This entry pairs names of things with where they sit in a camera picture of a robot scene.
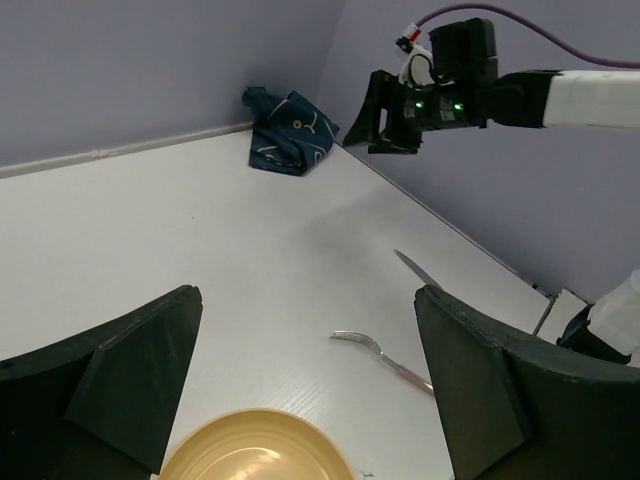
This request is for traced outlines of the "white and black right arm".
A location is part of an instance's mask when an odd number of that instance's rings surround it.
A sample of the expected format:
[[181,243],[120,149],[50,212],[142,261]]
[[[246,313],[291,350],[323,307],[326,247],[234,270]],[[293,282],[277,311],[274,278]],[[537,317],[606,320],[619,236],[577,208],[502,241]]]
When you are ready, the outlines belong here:
[[397,75],[370,76],[363,105],[344,137],[371,154],[414,155],[425,132],[502,126],[543,129],[639,126],[639,65],[581,52],[521,16],[514,21],[592,64],[590,70],[498,72],[493,23],[472,18],[440,26],[420,46],[420,23],[397,40],[407,58]]

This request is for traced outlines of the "dark blue patterned cloth napkin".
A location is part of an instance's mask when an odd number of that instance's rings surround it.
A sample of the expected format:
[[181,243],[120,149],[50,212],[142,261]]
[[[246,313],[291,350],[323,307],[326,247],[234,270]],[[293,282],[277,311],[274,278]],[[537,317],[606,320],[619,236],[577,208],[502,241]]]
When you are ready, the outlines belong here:
[[331,151],[340,128],[306,97],[248,87],[243,104],[253,115],[248,164],[256,170],[301,177]]

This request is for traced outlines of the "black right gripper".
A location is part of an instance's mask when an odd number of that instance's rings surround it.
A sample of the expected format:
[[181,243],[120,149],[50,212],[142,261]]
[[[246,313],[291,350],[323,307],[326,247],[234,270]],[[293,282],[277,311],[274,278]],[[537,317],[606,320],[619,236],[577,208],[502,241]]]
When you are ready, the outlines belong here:
[[[472,18],[432,30],[433,83],[412,88],[384,70],[369,78],[362,107],[344,146],[368,146],[369,154],[416,154],[428,131],[484,126],[475,93],[498,78],[491,21]],[[382,111],[387,111],[381,133]]]

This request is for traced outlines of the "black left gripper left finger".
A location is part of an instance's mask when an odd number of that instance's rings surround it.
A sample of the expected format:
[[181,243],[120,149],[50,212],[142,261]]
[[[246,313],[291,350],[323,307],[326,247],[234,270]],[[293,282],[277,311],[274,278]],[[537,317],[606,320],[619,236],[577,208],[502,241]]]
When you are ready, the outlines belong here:
[[4,479],[159,474],[195,349],[202,296],[181,286],[1,363]]

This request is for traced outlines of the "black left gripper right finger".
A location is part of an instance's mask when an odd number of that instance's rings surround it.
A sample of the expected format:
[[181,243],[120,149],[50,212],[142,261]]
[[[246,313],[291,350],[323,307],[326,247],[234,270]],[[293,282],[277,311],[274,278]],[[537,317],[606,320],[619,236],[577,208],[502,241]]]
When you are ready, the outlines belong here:
[[414,308],[455,478],[638,478],[638,369],[554,346],[435,286]]

